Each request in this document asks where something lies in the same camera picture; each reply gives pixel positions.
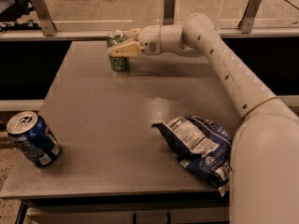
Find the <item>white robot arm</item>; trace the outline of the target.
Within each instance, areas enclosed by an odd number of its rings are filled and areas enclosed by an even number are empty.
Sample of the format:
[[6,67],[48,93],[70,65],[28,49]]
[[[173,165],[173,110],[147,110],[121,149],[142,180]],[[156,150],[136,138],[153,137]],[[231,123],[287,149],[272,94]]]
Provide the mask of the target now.
[[299,118],[223,42],[211,19],[126,31],[114,57],[203,53],[243,123],[230,162],[230,224],[299,224]]

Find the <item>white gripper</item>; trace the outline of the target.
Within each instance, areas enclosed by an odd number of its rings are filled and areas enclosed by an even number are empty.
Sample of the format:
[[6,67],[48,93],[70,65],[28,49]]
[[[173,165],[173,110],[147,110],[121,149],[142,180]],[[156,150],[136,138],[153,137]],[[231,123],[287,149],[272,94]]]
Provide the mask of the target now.
[[124,31],[126,38],[134,41],[114,45],[107,49],[107,54],[111,57],[135,57],[142,51],[147,55],[159,55],[162,53],[160,31],[160,25],[126,30]]

